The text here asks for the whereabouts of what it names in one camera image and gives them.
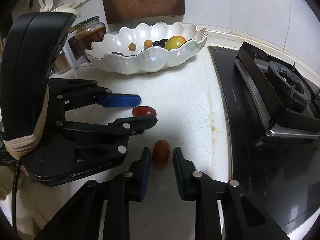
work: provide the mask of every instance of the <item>black cable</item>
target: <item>black cable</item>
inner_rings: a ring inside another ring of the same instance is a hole
[[[14,173],[14,179],[13,179],[13,185],[12,185],[12,198],[11,198],[12,227],[16,232],[17,232],[16,198],[17,198],[19,175],[20,175],[20,160],[16,160],[16,171]]]

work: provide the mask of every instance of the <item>metal screw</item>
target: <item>metal screw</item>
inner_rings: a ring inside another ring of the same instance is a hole
[[[232,186],[232,187],[238,187],[239,186],[239,182],[235,179],[232,179],[229,181],[229,184]]]
[[[62,126],[63,125],[63,121],[62,120],[57,120],[56,121],[56,126]]]
[[[130,178],[132,175],[133,175],[133,173],[132,173],[131,171],[125,171],[125,172],[123,173],[123,176],[124,176],[125,178]]]
[[[118,152],[124,154],[124,153],[127,152],[127,148],[125,146],[123,146],[123,145],[119,145]]]
[[[202,176],[202,172],[201,172],[201,171],[194,171],[194,172],[192,173],[192,175],[193,175],[194,177],[196,177],[196,178],[199,178],[199,177]]]
[[[126,128],[126,129],[129,129],[131,126],[130,126],[129,123],[124,122],[124,123],[123,123],[123,127]]]

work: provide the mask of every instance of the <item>stove burner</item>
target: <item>stove burner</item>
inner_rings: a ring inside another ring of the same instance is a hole
[[[293,100],[288,104],[288,108],[302,113],[311,102],[311,95],[306,85],[293,71],[282,64],[270,61],[266,77],[283,104],[287,101],[291,86],[295,84]]]

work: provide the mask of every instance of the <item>fruit bowl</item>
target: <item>fruit bowl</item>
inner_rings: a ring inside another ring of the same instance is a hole
[[[187,40],[177,49],[166,50],[160,46],[145,49],[143,45],[148,39],[160,41],[175,35]],[[182,64],[204,47],[207,38],[206,29],[198,30],[195,24],[184,26],[181,22],[172,25],[158,22],[149,26],[140,23],[134,29],[123,27],[118,34],[107,33],[102,42],[92,42],[92,50],[85,50],[85,54],[95,67],[106,72],[125,75],[152,73]],[[135,51],[128,49],[130,43],[136,44]]]

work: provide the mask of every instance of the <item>jar of sauce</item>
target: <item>jar of sauce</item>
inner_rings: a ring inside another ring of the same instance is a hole
[[[93,41],[101,42],[107,33],[106,26],[99,21],[99,16],[80,22],[74,28],[77,31],[75,35],[76,44],[82,51],[85,49],[91,50],[91,43]]]

